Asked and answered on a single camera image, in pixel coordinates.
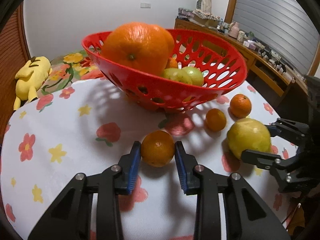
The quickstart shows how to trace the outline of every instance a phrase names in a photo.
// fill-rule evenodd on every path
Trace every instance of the window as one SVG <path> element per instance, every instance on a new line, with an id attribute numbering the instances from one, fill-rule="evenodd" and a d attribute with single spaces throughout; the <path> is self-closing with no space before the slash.
<path id="1" fill-rule="evenodd" d="M 296 0 L 237 0 L 233 21 L 252 31 L 301 74 L 313 62 L 319 33 Z"/>

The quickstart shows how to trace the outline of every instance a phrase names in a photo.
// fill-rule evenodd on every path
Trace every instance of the wooden louvered door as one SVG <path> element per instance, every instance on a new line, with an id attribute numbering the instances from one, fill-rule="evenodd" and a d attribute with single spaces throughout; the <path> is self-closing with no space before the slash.
<path id="1" fill-rule="evenodd" d="M 0 143 L 13 113 L 14 79 L 18 70 L 30 59 L 23 24 L 23 4 L 14 11 L 0 33 Z"/>

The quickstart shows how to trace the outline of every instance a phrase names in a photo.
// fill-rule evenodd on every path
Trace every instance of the red fruit basket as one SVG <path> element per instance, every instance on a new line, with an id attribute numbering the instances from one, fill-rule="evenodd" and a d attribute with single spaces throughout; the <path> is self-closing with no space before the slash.
<path id="1" fill-rule="evenodd" d="M 181 67 L 189 65 L 199 68 L 204 74 L 202 87 L 147 74 L 105 59 L 99 51 L 111 32 L 90 34 L 82 40 L 82 46 L 108 80 L 130 99 L 152 111 L 171 113 L 190 110 L 232 91 L 246 79 L 246 63 L 238 50 L 227 41 L 198 31 L 168 31 L 175 40 L 172 57 Z"/>

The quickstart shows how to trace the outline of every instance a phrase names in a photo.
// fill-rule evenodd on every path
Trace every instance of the yellow plush toy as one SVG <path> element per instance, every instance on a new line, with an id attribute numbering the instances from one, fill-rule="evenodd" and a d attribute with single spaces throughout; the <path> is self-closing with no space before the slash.
<path id="1" fill-rule="evenodd" d="M 21 101 L 29 102 L 38 98 L 37 90 L 40 89 L 44 81 L 51 74 L 52 68 L 50 61 L 46 57 L 33 57 L 18 71 L 15 79 L 18 79 L 16 85 L 16 100 L 13 104 L 13 110 L 21 106 Z"/>

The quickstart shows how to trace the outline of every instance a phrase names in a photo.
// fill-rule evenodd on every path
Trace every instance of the screw head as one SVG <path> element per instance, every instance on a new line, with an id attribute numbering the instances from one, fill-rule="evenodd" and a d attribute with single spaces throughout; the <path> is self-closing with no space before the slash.
<path id="1" fill-rule="evenodd" d="M 198 171 L 198 172 L 204 171 L 204 166 L 202 166 L 202 165 L 196 165 L 196 166 L 195 166 L 195 170 Z"/>
<path id="2" fill-rule="evenodd" d="M 121 171 L 121 167 L 119 166 L 119 165 L 113 165 L 112 167 L 111 167 L 111 170 L 112 171 L 115 171 L 115 172 L 117 172 L 117 171 Z"/>
<path id="3" fill-rule="evenodd" d="M 231 178 L 234 180 L 239 180 L 241 179 L 241 175 L 239 173 L 232 173 Z"/>
<path id="4" fill-rule="evenodd" d="M 76 180 L 83 180 L 83 179 L 84 179 L 84 174 L 83 173 L 76 174 Z"/>

